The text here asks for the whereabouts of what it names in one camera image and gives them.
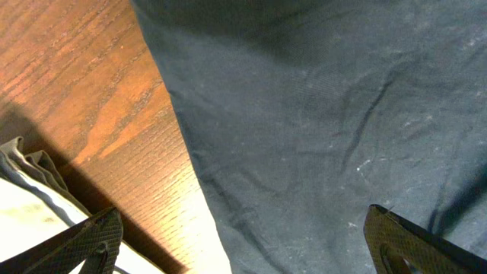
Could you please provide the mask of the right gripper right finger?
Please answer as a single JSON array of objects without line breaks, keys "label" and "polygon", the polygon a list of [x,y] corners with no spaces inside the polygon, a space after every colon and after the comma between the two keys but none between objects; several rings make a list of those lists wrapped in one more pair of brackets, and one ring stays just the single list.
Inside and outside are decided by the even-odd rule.
[{"label": "right gripper right finger", "polygon": [[380,274],[474,274],[486,272],[486,260],[470,253],[381,205],[370,205],[364,237]]}]

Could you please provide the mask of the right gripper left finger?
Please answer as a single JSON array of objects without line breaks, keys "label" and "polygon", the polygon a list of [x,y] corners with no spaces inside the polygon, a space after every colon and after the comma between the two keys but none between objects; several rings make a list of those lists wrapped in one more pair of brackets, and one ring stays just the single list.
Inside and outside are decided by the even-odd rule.
[{"label": "right gripper left finger", "polygon": [[123,238],[119,211],[106,208],[50,239],[1,263],[2,273],[108,274],[115,269]]}]

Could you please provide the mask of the light khaki shorts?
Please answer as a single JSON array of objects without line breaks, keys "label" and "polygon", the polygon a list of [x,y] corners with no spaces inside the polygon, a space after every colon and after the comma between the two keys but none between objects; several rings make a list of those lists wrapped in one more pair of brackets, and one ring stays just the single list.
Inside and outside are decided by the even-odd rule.
[{"label": "light khaki shorts", "polygon": [[[1,263],[90,218],[44,151],[24,155],[23,139],[1,146]],[[123,239],[112,273],[159,273]]]}]

